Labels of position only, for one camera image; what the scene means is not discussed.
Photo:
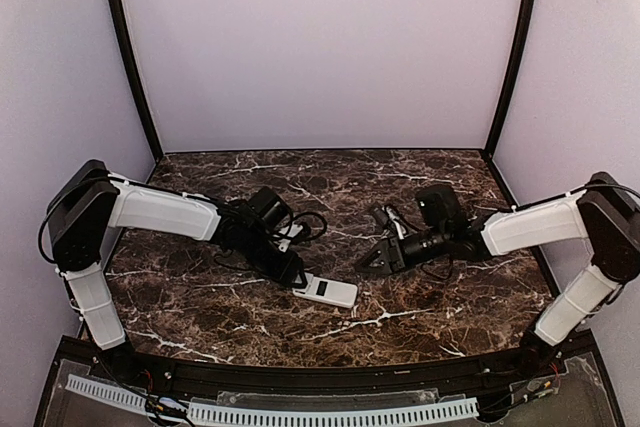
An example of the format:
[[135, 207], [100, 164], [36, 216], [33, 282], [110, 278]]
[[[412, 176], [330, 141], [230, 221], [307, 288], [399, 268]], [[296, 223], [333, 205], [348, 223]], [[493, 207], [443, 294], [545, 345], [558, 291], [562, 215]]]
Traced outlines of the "white red remote control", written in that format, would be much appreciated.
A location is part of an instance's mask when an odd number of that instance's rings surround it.
[[358, 287], [355, 284], [339, 282], [305, 274], [307, 285], [302, 289], [293, 289], [294, 296], [338, 308], [351, 309], [355, 306]]

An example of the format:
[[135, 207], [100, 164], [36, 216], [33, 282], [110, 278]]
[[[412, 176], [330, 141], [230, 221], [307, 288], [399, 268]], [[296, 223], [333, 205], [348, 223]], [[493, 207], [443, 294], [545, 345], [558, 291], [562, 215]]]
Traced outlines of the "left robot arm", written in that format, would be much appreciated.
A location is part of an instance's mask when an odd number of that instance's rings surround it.
[[127, 343], [103, 272], [101, 248], [110, 228], [143, 229], [209, 242], [240, 254], [262, 276], [289, 289], [305, 288], [304, 264], [289, 246], [294, 215], [270, 188], [226, 202], [151, 187], [87, 161], [46, 209], [38, 231], [50, 238], [43, 259], [57, 267], [102, 351]]

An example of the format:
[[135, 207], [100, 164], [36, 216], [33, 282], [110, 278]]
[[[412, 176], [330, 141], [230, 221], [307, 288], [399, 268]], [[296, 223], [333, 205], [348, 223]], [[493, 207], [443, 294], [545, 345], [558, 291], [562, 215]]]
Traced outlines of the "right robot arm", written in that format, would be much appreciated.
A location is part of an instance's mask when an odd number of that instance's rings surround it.
[[373, 206], [371, 214], [387, 234], [355, 269], [392, 275], [439, 257], [486, 261], [534, 246], [587, 240], [592, 251], [588, 265], [537, 316], [519, 343], [516, 368], [531, 376], [552, 360], [578, 325], [638, 278], [638, 196], [608, 173], [598, 172], [567, 193], [470, 220], [451, 186], [431, 185], [415, 196], [424, 230], [390, 206]]

